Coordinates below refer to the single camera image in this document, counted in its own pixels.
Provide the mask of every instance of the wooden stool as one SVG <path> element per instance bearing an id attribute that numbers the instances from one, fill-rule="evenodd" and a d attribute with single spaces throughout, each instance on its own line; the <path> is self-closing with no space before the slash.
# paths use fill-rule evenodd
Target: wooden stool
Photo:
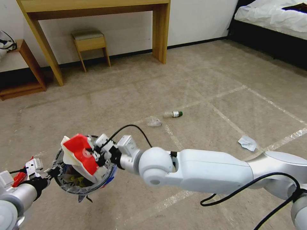
<path id="1" fill-rule="evenodd" d="M 95 50 L 102 48 L 104 57 L 106 58 L 106 62 L 108 63 L 108 66 L 111 67 L 108 50 L 106 47 L 106 40 L 103 33 L 101 33 L 99 30 L 82 30 L 74 31 L 71 34 L 74 38 L 74 43 L 77 48 L 80 61 L 83 65 L 84 72 L 86 72 L 86 68 L 81 56 L 81 52 L 86 50 Z"/>

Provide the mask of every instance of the white bedsheet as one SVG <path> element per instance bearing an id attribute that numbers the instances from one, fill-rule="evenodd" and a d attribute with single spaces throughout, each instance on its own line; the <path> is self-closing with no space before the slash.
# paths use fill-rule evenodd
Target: white bedsheet
<path id="1" fill-rule="evenodd" d="M 256 0 L 241 6 L 234 19 L 307 40 L 307 13 L 282 10 L 306 0 Z"/>

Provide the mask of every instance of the plastic bottle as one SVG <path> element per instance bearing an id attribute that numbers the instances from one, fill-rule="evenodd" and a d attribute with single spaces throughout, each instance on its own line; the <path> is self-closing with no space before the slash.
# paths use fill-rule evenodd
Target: plastic bottle
<path id="1" fill-rule="evenodd" d="M 172 112 L 165 112 L 164 117 L 170 118 L 170 117 L 181 117 L 183 115 L 182 111 L 172 111 Z"/>

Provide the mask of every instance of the black bed frame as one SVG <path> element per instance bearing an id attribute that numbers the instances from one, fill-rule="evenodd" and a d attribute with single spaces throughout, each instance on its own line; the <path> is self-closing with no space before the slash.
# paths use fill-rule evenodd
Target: black bed frame
<path id="1" fill-rule="evenodd" d="M 278 58 L 307 70 L 307 40 L 234 19 L 239 7 L 248 5 L 253 1 L 238 0 L 229 26 L 228 38 L 261 50 L 274 59 Z"/>

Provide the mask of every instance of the red clip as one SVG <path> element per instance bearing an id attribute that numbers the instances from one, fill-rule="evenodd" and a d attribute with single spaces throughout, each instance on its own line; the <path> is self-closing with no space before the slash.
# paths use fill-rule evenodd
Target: red clip
<path id="1" fill-rule="evenodd" d="M 15 177 L 14 177 L 14 183 L 12 187 L 17 187 L 20 185 L 20 183 L 27 177 L 27 174 L 24 172 L 19 172 Z"/>

